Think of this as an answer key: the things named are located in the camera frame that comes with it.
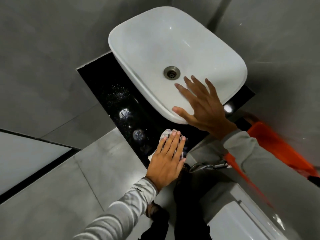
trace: black pants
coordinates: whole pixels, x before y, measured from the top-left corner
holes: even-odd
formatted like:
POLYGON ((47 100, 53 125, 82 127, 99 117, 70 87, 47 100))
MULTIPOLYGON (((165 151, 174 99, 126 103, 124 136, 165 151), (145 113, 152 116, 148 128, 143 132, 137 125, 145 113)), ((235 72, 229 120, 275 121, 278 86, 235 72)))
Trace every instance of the black pants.
MULTIPOLYGON (((177 220, 174 227, 175 240, 197 239, 212 240, 210 227, 203 220, 199 202, 195 199, 190 187, 189 177, 174 189, 174 201, 177 205, 177 220)), ((165 240, 168 231, 169 214, 159 210, 152 215, 151 227, 141 235, 140 240, 165 240)))

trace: metal drain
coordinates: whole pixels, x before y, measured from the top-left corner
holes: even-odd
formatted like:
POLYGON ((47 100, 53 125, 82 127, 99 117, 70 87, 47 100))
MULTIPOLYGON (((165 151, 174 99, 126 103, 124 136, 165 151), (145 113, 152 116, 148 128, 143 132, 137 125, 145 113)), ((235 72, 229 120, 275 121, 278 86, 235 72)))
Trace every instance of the metal drain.
POLYGON ((180 77, 181 73, 177 67, 168 66, 166 69, 163 70, 163 75, 165 76, 166 79, 176 80, 180 77))

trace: sink basin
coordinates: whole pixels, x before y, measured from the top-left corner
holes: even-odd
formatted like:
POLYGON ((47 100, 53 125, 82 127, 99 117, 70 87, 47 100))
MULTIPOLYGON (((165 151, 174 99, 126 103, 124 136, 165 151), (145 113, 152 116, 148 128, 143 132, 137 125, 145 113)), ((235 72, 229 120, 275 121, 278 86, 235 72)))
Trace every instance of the sink basin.
POLYGON ((109 46, 130 80, 165 118, 187 122, 174 113, 173 106, 193 114, 189 102, 174 83, 186 86, 183 77, 194 75, 216 87, 222 104, 245 83, 247 68, 242 58, 226 43, 185 12, 175 7, 157 7, 115 27, 109 46), (166 78, 164 70, 170 70, 166 78))

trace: finger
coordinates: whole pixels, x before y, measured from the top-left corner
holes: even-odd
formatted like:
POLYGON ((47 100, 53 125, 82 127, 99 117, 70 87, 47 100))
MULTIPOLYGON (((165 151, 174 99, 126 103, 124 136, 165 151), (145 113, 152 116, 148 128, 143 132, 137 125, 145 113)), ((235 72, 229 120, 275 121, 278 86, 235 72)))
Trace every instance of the finger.
POLYGON ((178 145, 178 147, 177 147, 177 151, 176 151, 176 153, 175 153, 175 155, 174 155, 174 157, 173 157, 173 161, 175 161, 177 164, 178 164, 178 162, 179 162, 179 160, 180 160, 180 157, 181 157, 181 153, 182 153, 182 151, 183 151, 183 148, 184 148, 184 144, 186 143, 186 137, 182 137, 181 138, 181 141, 179 142, 179 145, 178 145))
POLYGON ((164 138, 162 138, 162 139, 159 141, 158 147, 157 147, 157 149, 155 150, 154 155, 157 155, 157 154, 159 154, 159 153, 161 152, 162 147, 163 147, 163 144, 166 142, 166 139, 167 139, 167 137, 165 136, 164 138))
POLYGON ((214 87, 214 85, 207 78, 204 81, 206 82, 206 84, 209 87, 210 95, 216 99, 219 99, 216 88, 214 87))
POLYGON ((161 155, 166 155, 167 152, 170 149, 171 143, 174 140, 174 137, 176 136, 176 132, 172 132, 171 135, 169 136, 168 140, 166 141, 162 151, 160 152, 161 155))
POLYGON ((181 94, 189 101, 191 107, 197 104, 197 97, 194 96, 188 89, 184 88, 182 85, 175 83, 176 88, 181 92, 181 94))
POLYGON ((177 171, 176 171, 176 178, 178 178, 185 161, 186 161, 186 158, 183 158, 183 159, 181 159, 181 161, 179 161, 178 166, 177 166, 177 171))
POLYGON ((174 140, 171 143, 170 149, 167 152, 167 156, 172 159, 172 157, 174 156, 174 152, 178 147, 179 144, 179 140, 180 140, 180 131, 177 132, 176 136, 174 137, 174 140))
POLYGON ((205 95, 203 92, 195 85, 192 81, 190 81, 186 76, 183 78, 188 88, 200 99, 204 99, 205 95))
POLYGON ((203 94, 209 95, 209 92, 205 85, 203 85, 194 75, 191 76, 193 83, 202 91, 203 94))
POLYGON ((189 114, 183 108, 174 106, 172 108, 172 111, 176 113, 178 116, 184 118, 190 125, 194 124, 197 121, 197 119, 193 115, 189 114))

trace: sleeve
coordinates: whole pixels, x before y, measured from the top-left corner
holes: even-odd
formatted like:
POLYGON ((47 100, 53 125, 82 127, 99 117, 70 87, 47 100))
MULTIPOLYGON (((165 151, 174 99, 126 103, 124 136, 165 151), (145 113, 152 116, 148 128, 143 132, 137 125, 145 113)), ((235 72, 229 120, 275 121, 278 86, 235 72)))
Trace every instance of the sleeve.
POLYGON ((222 142, 280 217, 294 229, 320 236, 320 190, 316 185, 259 146, 245 131, 232 132, 222 142))
POLYGON ((74 236, 73 240, 126 239, 157 193, 149 179, 140 179, 121 199, 113 202, 102 215, 74 236))

